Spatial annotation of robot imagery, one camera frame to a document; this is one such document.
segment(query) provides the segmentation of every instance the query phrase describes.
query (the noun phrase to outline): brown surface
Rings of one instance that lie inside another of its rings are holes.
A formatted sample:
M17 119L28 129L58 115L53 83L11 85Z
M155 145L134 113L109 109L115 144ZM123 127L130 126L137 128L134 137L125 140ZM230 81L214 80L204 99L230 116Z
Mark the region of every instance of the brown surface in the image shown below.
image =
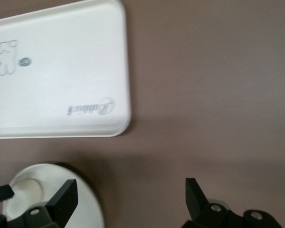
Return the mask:
M0 18L73 0L0 0ZM114 138L0 140L0 185L26 166L83 171L108 228L179 228L186 177L285 227L285 1L123 0L133 121Z

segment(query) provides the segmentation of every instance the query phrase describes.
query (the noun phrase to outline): white object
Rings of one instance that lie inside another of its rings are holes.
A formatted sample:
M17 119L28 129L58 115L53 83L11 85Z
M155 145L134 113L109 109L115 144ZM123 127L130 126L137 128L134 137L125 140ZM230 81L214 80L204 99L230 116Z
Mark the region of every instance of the white object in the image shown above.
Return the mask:
M115 136L130 115L120 1L0 19L0 138Z
M15 192L3 202L7 220L22 215L31 206L49 201L66 180L76 179L78 205L66 228L104 228L104 218L97 198L90 187L69 169L53 164L37 164L19 172L10 182Z

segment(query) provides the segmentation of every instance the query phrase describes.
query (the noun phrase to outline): printed logo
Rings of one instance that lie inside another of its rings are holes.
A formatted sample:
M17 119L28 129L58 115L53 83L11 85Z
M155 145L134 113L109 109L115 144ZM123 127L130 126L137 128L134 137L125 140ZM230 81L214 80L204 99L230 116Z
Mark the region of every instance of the printed logo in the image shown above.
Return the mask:
M16 72L17 40L0 43L0 75L12 75ZM28 57L18 61L20 67L27 67L32 63Z
M115 108L115 100L106 97L101 99L98 104L87 104L78 106L69 106L67 115L72 114L92 114L97 112L99 115L106 115L112 112Z

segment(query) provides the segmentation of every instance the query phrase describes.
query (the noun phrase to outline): silver screw head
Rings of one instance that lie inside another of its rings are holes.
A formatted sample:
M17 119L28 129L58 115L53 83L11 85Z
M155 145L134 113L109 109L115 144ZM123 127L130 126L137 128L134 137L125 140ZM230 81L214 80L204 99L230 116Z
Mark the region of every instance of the silver screw head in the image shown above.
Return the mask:
M216 204L212 205L211 209L216 211L216 212L222 211L222 208L219 205L216 205Z
M260 213L256 212L256 211L253 211L251 213L251 217L253 217L254 219L257 219L257 220L262 220L263 219L263 216Z
M39 209L34 209L34 210L32 210L29 214L30 215L36 215L36 214L38 214L39 213Z

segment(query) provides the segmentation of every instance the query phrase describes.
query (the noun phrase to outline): white tray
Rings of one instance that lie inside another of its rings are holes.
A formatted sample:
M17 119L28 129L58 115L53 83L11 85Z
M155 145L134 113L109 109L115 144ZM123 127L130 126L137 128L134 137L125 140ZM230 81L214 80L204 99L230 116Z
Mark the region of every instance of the white tray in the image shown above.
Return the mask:
M118 0L0 19L0 138L115 136L129 96Z

